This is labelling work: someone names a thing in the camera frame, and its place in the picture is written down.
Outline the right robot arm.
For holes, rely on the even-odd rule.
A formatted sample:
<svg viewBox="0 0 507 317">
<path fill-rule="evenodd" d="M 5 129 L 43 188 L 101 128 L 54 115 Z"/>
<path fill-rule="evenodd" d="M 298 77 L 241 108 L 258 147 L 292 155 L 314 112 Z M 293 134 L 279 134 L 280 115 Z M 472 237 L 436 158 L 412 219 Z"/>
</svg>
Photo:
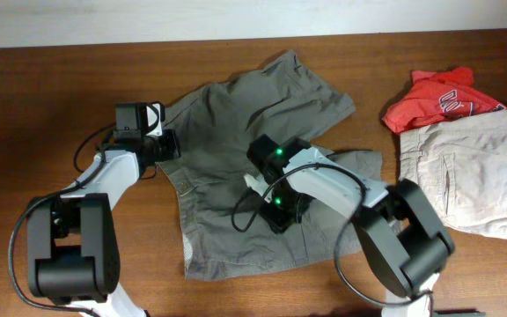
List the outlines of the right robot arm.
<svg viewBox="0 0 507 317">
<path fill-rule="evenodd" d="M 324 203 L 346 219 L 334 244 L 335 268 L 342 268 L 342 237 L 353 227 L 373 275 L 397 297 L 369 303 L 394 316 L 434 315 L 432 288 L 455 244 L 416 183 L 363 177 L 295 137 L 277 144 L 260 136 L 246 155 L 261 174 L 246 178 L 263 201 L 254 214 L 273 232 L 299 222 L 312 200 Z"/>
</svg>

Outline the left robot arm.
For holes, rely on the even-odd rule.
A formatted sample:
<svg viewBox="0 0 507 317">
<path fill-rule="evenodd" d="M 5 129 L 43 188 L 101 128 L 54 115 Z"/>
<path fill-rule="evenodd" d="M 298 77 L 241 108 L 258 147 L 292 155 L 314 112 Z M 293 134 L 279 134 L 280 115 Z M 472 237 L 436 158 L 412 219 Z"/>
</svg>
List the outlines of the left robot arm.
<svg viewBox="0 0 507 317">
<path fill-rule="evenodd" d="M 180 156 L 158 101 L 119 104 L 92 164 L 67 188 L 34 198 L 17 224 L 27 227 L 27 277 L 39 309 L 83 316 L 145 316 L 120 284 L 112 211 L 150 167 Z"/>
</svg>

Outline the grey-green shorts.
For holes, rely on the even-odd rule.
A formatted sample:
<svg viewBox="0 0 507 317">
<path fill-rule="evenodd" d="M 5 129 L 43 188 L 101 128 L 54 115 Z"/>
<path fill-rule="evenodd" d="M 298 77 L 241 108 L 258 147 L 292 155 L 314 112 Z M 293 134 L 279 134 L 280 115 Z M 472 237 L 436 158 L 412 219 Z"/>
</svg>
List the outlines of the grey-green shorts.
<svg viewBox="0 0 507 317">
<path fill-rule="evenodd" d="M 246 155 L 258 136 L 312 140 L 355 110 L 348 94 L 292 51 L 168 107 L 165 127 L 178 137 L 180 156 L 160 167 L 178 196 L 186 278 L 217 281 L 300 268 L 330 259 L 335 243 L 343 254 L 359 252 L 354 229 L 321 202 L 284 233 L 272 232 L 258 214 L 260 196 L 247 186 L 260 173 Z"/>
</svg>

